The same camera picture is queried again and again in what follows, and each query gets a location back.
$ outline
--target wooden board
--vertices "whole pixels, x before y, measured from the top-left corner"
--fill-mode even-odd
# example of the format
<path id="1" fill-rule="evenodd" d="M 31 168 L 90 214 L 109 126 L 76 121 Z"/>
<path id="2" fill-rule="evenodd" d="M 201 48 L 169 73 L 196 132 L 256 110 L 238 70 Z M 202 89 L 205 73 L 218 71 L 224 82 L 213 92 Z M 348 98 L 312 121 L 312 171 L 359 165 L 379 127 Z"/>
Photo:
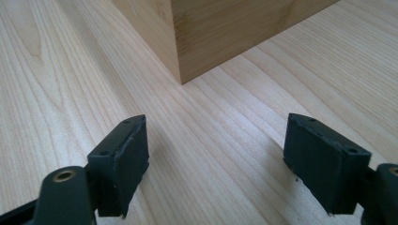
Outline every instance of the wooden board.
<path id="1" fill-rule="evenodd" d="M 181 83 L 337 1 L 114 0 Z"/>

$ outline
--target clamp jaw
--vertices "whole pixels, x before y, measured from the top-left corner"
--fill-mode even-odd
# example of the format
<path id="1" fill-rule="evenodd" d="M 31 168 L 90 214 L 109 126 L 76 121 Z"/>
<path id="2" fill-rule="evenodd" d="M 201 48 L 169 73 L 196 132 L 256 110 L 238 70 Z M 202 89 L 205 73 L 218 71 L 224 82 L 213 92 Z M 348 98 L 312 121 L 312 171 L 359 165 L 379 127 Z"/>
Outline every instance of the clamp jaw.
<path id="1" fill-rule="evenodd" d="M 145 116 L 122 121 L 87 156 L 88 164 L 65 167 L 44 178 L 37 200 L 0 217 L 0 224 L 97 224 L 126 216 L 148 168 Z"/>
<path id="2" fill-rule="evenodd" d="M 329 214 L 364 208 L 361 223 L 398 224 L 398 165 L 368 167 L 371 153 L 321 122 L 290 113 L 283 160 Z"/>

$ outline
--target wooden box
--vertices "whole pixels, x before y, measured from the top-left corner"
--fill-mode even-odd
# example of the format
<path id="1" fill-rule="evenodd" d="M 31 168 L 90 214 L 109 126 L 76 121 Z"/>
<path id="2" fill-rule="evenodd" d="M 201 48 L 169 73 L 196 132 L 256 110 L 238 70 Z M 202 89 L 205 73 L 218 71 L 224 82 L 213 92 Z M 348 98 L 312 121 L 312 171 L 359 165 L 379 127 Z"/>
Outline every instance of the wooden box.
<path id="1" fill-rule="evenodd" d="M 113 0 L 186 83 L 338 0 Z"/>

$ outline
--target wood grain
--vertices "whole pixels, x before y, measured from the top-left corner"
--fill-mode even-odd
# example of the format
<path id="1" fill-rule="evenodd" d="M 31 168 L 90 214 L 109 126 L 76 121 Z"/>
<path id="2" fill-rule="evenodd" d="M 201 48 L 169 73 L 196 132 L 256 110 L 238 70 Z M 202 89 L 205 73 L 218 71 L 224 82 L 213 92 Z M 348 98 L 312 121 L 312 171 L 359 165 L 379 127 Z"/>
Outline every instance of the wood grain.
<path id="1" fill-rule="evenodd" d="M 338 0 L 113 0 L 186 83 Z"/>
<path id="2" fill-rule="evenodd" d="M 283 164 L 288 113 L 398 162 L 398 5 L 342 0 L 179 85 L 110 0 L 0 1 L 0 214 L 145 113 L 150 167 L 125 220 L 359 224 Z"/>

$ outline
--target black plastic pad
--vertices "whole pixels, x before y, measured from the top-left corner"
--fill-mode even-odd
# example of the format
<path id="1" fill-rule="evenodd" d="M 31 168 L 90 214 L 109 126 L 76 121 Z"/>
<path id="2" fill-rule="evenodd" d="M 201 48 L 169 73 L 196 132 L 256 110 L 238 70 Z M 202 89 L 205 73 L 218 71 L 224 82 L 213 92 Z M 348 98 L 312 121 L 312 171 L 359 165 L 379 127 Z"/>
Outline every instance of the black plastic pad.
<path id="1" fill-rule="evenodd" d="M 100 182 L 99 216 L 125 217 L 149 165 L 145 116 L 121 122 L 87 158 L 91 179 Z"/>
<path id="2" fill-rule="evenodd" d="M 353 214 L 370 152 L 311 117 L 290 113 L 283 156 L 328 213 Z"/>

